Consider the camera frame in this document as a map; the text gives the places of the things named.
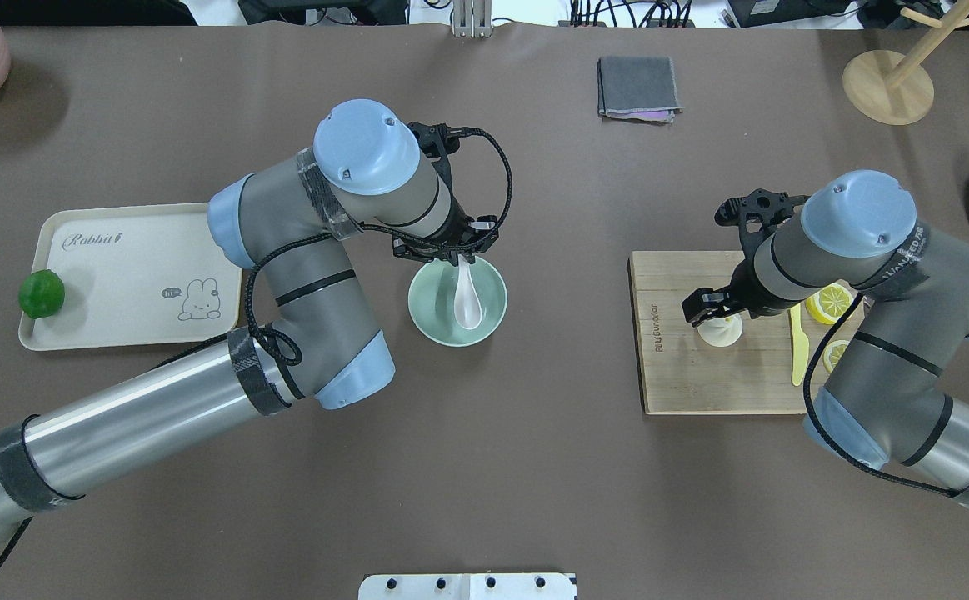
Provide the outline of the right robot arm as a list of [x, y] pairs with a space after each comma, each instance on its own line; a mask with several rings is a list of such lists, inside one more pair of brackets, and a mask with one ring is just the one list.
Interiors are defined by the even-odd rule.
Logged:
[[714, 221], [738, 229], [744, 258], [727, 286], [682, 301], [686, 322], [775, 316], [845, 281], [870, 308], [804, 396], [808, 436], [857, 470], [969, 509], [969, 405], [937, 386], [969, 342], [969, 243], [919, 220], [912, 195], [873, 170], [812, 195], [757, 189]]

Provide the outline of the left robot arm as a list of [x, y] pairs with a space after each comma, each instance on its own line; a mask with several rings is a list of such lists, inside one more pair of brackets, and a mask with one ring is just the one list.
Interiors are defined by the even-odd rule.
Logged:
[[31, 517], [260, 415], [314, 398], [338, 409], [394, 376], [343, 240], [378, 232], [408, 261], [472, 259], [507, 210], [469, 217], [449, 155], [477, 127], [404, 124], [375, 100], [333, 107], [312, 144], [225, 187], [213, 241], [248, 270], [243, 327], [133, 379], [0, 432], [0, 544]]

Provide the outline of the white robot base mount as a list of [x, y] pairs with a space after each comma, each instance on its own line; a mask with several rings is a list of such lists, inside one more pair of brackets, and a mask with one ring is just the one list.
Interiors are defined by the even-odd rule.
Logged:
[[358, 599], [577, 599], [574, 574], [477, 572], [374, 574]]

